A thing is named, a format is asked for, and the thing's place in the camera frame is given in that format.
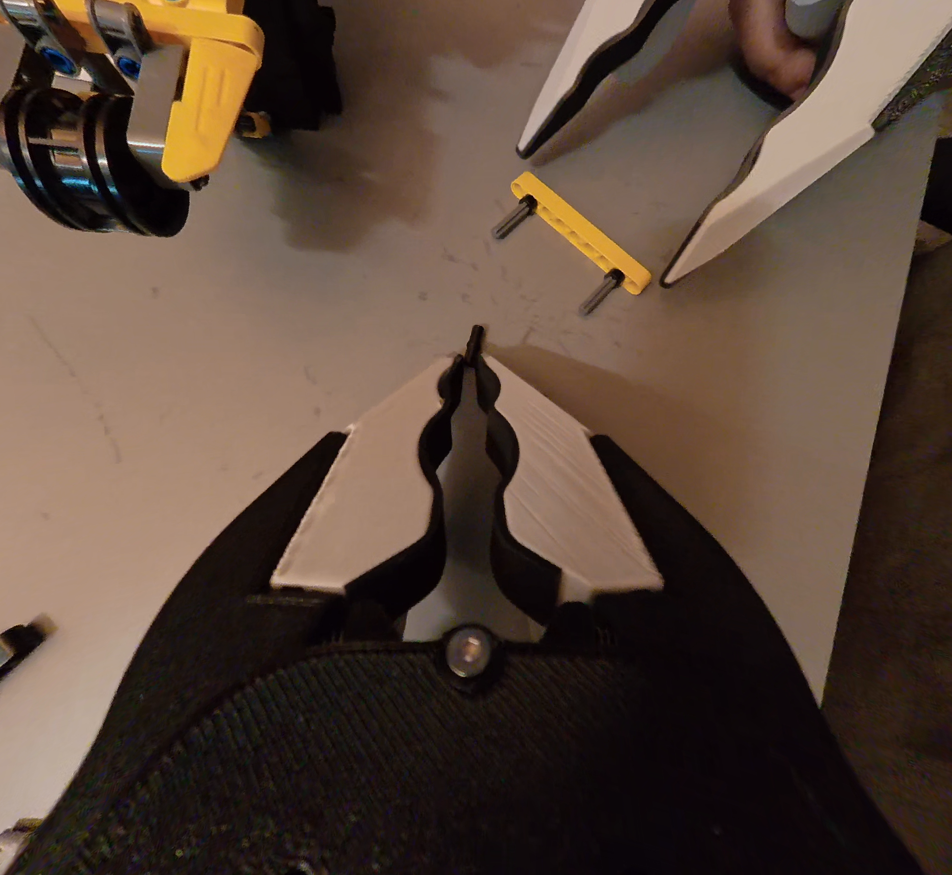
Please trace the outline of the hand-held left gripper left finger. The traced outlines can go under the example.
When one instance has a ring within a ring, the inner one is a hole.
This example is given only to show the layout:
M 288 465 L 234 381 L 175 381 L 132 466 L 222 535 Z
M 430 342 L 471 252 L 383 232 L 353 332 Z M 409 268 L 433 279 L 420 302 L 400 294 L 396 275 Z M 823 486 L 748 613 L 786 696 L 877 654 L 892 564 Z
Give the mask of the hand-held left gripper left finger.
M 437 470 L 452 446 L 463 357 L 441 358 L 353 423 L 270 578 L 273 592 L 371 601 L 392 619 L 446 565 Z

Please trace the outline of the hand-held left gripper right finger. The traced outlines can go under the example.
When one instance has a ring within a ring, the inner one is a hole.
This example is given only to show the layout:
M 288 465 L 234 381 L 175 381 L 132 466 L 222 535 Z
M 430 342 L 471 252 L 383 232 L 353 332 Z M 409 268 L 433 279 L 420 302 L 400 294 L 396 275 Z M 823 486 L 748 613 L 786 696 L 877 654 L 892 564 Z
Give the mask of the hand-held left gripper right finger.
M 590 430 L 493 357 L 474 365 L 494 494 L 490 566 L 540 627 L 567 604 L 658 592 L 663 578 Z

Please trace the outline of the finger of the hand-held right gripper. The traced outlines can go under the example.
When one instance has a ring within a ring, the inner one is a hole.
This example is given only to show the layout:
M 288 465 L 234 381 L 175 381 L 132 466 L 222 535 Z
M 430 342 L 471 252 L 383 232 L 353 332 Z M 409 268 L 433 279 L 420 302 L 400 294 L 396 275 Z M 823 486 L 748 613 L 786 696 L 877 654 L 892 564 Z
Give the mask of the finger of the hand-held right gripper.
M 874 120 L 950 35 L 951 0 L 850 0 L 803 96 L 752 146 L 660 276 L 674 286 L 887 128 Z
M 517 143 L 533 156 L 582 110 L 611 73 L 650 71 L 681 32 L 695 0 L 585 0 Z

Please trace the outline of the yellow perforated toy beam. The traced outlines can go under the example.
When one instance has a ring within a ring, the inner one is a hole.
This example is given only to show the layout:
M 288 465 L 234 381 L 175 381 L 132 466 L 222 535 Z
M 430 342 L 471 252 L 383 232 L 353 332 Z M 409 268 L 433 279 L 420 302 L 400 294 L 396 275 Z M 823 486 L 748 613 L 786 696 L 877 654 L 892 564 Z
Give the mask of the yellow perforated toy beam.
M 580 214 L 570 203 L 530 172 L 524 172 L 511 183 L 511 191 L 518 201 L 534 200 L 536 216 L 554 229 L 603 274 L 620 272 L 622 288 L 631 295 L 641 294 L 652 281 L 649 270 L 601 229 Z

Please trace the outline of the person's right hand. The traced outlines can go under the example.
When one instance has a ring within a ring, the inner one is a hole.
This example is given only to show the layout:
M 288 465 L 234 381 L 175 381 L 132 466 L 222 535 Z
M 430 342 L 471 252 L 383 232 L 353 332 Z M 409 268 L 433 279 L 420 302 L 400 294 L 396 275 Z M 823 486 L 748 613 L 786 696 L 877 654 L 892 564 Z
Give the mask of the person's right hand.
M 736 42 L 750 76 L 783 99 L 803 96 L 815 72 L 817 47 L 786 22 L 787 0 L 729 0 Z

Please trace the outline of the black grey toy part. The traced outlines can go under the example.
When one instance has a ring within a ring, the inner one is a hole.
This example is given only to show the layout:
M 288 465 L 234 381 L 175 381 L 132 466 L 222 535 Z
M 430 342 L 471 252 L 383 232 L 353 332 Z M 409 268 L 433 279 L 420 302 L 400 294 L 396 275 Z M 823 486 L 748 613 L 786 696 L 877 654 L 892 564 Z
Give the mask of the black grey toy part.
M 24 624 L 13 625 L 1 632 L 1 680 L 21 666 L 31 654 L 57 630 L 57 624 L 40 614 Z

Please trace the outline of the yellow black toy vehicle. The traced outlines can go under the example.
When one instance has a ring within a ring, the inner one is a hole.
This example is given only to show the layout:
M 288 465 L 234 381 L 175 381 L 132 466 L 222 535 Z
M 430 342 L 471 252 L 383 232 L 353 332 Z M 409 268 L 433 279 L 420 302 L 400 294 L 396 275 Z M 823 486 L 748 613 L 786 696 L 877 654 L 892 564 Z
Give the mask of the yellow black toy vehicle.
M 2 170 L 84 233 L 173 237 L 233 137 L 341 112 L 318 0 L 1 0 Z

